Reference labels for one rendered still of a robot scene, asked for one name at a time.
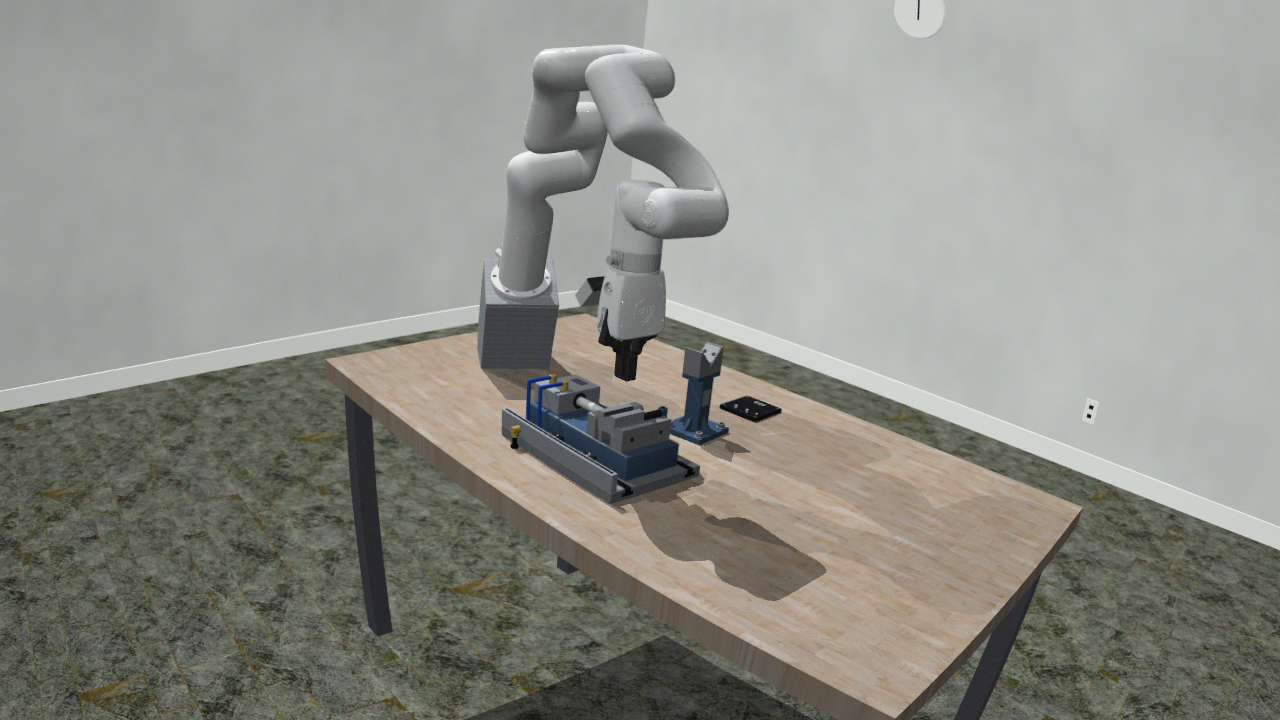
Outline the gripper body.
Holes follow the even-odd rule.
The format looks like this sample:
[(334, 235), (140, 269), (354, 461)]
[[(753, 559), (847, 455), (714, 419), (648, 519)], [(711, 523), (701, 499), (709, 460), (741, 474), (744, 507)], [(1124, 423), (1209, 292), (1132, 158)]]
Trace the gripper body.
[(599, 328), (603, 325), (607, 309), (608, 329), (614, 340), (636, 340), (659, 334), (666, 324), (664, 272), (622, 272), (609, 266), (602, 284), (598, 307), (596, 328), (599, 332), (602, 332)]

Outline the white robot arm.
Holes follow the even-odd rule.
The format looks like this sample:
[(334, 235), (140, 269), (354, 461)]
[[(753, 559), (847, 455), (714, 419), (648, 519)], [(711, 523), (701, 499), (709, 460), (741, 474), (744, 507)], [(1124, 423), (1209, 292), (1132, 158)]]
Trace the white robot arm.
[[(654, 101), (675, 88), (666, 56), (628, 45), (547, 49), (532, 63), (532, 85), (524, 129), (529, 152), (507, 167), (504, 234), (492, 272), (498, 293), (515, 300), (547, 293), (553, 224), (547, 197), (593, 183), (607, 133), (614, 147), (662, 170), (677, 186), (618, 184), (608, 265), (659, 272), (663, 240), (708, 237), (724, 228), (730, 209), (714, 170), (666, 124)], [(594, 102), (579, 102), (580, 91), (590, 91)]]

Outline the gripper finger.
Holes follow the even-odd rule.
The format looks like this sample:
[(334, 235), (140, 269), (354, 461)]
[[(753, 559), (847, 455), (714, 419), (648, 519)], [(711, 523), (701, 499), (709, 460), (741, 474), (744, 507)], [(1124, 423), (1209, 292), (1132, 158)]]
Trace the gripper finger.
[(605, 318), (602, 325), (602, 333), (599, 336), (598, 342), (600, 345), (612, 347), (613, 351), (616, 352), (614, 377), (626, 382), (631, 380), (634, 357), (630, 356), (630, 340), (622, 340), (621, 342), (620, 340), (614, 340), (614, 337), (611, 337), (607, 316), (608, 316), (608, 309), (605, 311)]
[(636, 338), (636, 340), (630, 340), (630, 356), (634, 357), (632, 372), (631, 372), (631, 380), (636, 379), (637, 355), (640, 355), (643, 352), (643, 346), (646, 343), (646, 341), (653, 340), (655, 337), (657, 337), (657, 334), (643, 337), (643, 338)]

